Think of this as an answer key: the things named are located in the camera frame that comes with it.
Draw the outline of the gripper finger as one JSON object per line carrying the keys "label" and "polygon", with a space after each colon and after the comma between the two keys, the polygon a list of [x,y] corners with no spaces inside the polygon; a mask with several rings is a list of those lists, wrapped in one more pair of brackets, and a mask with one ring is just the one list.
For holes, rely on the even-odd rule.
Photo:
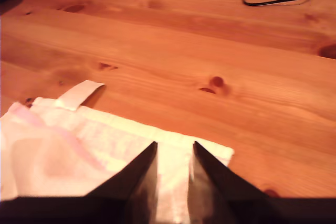
{"label": "gripper finger", "polygon": [[268,197],[199,142],[193,144],[188,213],[191,223],[269,223],[273,218]]}
{"label": "gripper finger", "polygon": [[97,200],[95,223],[150,223],[156,211],[157,142],[86,194]]}

